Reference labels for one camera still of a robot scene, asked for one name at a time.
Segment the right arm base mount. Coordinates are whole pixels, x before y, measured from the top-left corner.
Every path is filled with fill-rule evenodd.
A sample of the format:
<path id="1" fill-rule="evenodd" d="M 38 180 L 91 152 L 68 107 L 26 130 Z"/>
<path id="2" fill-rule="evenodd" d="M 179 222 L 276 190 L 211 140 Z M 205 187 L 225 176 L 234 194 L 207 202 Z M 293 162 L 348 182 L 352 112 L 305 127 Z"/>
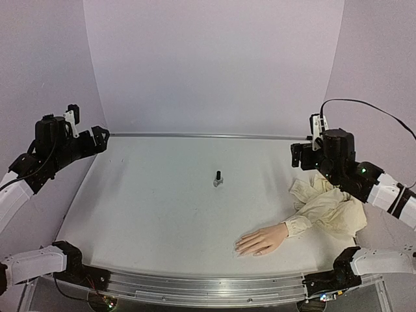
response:
<path id="1" fill-rule="evenodd" d="M 312 298 L 316 295 L 345 291 L 360 286 L 361 276 L 354 274 L 351 265 L 353 256 L 360 249 L 359 246 L 345 249 L 335 259 L 331 270 L 305 275 L 302 284 L 306 286 L 307 297 Z"/>

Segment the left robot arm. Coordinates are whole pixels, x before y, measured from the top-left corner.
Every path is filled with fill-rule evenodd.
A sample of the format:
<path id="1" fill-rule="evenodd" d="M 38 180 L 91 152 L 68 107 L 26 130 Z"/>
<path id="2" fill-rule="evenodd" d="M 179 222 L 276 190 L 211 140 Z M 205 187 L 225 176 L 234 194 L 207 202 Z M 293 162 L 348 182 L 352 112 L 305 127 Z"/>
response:
<path id="1" fill-rule="evenodd" d="M 70 105 L 62 116 L 49 114 L 36 122 L 34 140 L 27 152 L 15 159 L 1 180 L 1 229 L 59 171 L 107 149 L 108 130 L 95 126 L 78 132 L 78 123 L 75 105 Z M 109 278 L 107 270 L 84 265 L 80 249 L 66 241 L 57 241 L 1 262 L 1 292 L 48 274 L 94 290 L 105 289 Z"/>

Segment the clear nail polish bottle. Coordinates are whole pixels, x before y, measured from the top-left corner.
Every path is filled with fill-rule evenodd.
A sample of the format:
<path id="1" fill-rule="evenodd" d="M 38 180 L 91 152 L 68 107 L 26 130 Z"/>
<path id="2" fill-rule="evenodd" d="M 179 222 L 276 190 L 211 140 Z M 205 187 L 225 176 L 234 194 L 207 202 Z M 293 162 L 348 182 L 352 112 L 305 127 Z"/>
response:
<path id="1" fill-rule="evenodd" d="M 223 182 L 224 182 L 224 178 L 223 178 L 223 177 L 221 177 L 220 179 L 215 179 L 215 180 L 213 181 L 213 186 L 214 186 L 214 187 L 218 187 L 218 186 L 220 186 Z"/>

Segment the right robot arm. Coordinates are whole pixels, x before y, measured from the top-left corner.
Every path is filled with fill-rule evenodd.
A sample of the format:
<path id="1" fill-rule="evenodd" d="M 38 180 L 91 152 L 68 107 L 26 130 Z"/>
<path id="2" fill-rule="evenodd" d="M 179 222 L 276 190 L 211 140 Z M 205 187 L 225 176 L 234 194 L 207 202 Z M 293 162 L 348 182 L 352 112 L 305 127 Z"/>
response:
<path id="1" fill-rule="evenodd" d="M 352 133 L 323 130 L 310 143 L 291 145 L 292 167 L 318 170 L 332 185 L 362 203 L 369 203 L 415 228 L 415 193 L 370 162 L 357 162 Z M 415 252 L 349 247 L 330 271 L 309 274 L 304 283 L 327 291 L 361 284 L 367 274 L 415 273 Z"/>

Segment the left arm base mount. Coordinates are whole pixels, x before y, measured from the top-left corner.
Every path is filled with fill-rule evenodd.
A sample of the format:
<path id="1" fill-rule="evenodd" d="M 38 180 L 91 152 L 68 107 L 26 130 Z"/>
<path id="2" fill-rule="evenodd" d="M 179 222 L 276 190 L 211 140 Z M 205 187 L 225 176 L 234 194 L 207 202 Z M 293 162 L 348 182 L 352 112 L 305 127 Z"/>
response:
<path id="1" fill-rule="evenodd" d="M 97 291 L 106 291 L 111 273 L 108 270 L 83 264 L 83 254 L 77 247 L 60 240 L 52 243 L 66 256 L 65 270 L 54 272 L 53 277 L 74 285 L 90 287 Z"/>

